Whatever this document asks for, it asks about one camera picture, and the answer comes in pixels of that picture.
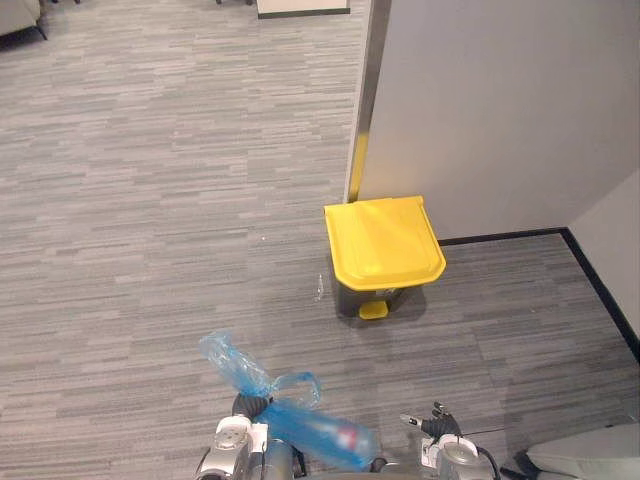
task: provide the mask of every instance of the white wall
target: white wall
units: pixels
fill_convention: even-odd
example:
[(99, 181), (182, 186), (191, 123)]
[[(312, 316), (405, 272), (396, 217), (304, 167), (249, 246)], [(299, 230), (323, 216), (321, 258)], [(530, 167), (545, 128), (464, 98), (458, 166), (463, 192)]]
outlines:
[(640, 170), (569, 228), (640, 336)]
[(566, 226), (638, 165), (638, 2), (395, 0), (361, 199), (439, 238)]

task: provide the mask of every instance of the gray carpet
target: gray carpet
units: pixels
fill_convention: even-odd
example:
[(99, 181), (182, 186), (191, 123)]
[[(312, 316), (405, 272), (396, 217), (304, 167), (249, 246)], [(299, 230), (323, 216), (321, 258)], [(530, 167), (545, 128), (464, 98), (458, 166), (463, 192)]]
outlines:
[(0, 39), (0, 478), (190, 478), (234, 396), (197, 351), (213, 330), (315, 372), (390, 459), (415, 461), (398, 415), (433, 400), (499, 461), (637, 415), (638, 366), (557, 235), (447, 247), (391, 318), (336, 318), (351, 5), (61, 1), (49, 42)]

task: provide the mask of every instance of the blue plastic bag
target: blue plastic bag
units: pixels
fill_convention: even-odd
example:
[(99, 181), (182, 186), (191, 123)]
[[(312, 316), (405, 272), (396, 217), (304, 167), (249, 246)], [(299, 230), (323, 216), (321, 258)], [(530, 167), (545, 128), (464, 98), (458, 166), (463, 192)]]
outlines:
[(231, 344), (227, 333), (202, 337), (200, 352), (240, 393), (274, 397), (257, 418), (269, 425), (269, 434), (346, 470), (368, 468), (377, 451), (371, 430), (309, 410), (320, 401), (320, 387), (310, 372), (282, 375), (272, 380), (262, 366)]
[(286, 402), (272, 403), (256, 420), (269, 425), (272, 437), (344, 470), (369, 468), (378, 451), (368, 428)]
[(287, 398), (293, 404), (307, 408), (320, 401), (320, 385), (311, 372), (291, 373), (273, 380), (256, 360), (231, 344), (228, 333), (202, 337), (198, 348), (243, 395)]

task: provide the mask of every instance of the cable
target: cable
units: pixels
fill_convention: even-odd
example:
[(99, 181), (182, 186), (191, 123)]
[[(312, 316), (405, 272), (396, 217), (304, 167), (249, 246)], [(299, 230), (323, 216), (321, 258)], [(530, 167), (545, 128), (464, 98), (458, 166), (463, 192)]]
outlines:
[(502, 480), (502, 477), (500, 476), (500, 469), (498, 468), (496, 461), (494, 460), (493, 456), (491, 456), (489, 451), (482, 447), (478, 447), (477, 445), (476, 445), (476, 450), (478, 450), (478, 453), (481, 453), (485, 457), (487, 457), (489, 459), (489, 462), (491, 462), (491, 468), (493, 468), (493, 473), (495, 474), (493, 478), (495, 480)]

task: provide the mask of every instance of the trash can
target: trash can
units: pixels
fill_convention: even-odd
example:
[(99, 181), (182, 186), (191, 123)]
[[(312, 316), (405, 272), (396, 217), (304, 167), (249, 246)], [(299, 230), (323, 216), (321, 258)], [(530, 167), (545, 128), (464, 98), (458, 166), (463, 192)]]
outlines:
[(384, 318), (405, 289), (445, 269), (421, 196), (327, 205), (324, 212), (343, 315)]

